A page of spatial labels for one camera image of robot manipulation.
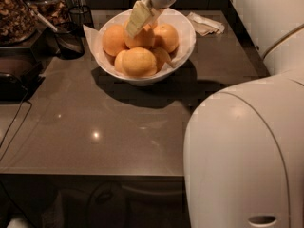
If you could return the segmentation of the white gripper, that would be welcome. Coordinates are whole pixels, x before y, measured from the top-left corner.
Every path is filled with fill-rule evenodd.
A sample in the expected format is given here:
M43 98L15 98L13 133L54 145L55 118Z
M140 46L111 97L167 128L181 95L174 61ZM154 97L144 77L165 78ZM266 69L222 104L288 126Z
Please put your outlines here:
M126 24L126 32L134 38L145 25L154 27L163 9L169 8L177 0L138 0L131 11Z

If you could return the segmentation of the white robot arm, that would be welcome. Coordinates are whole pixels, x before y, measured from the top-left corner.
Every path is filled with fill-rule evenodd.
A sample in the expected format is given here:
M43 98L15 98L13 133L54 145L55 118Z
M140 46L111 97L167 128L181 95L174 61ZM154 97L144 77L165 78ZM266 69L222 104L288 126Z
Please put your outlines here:
M204 100L186 128L192 228L304 228L304 0L230 0L269 77Z

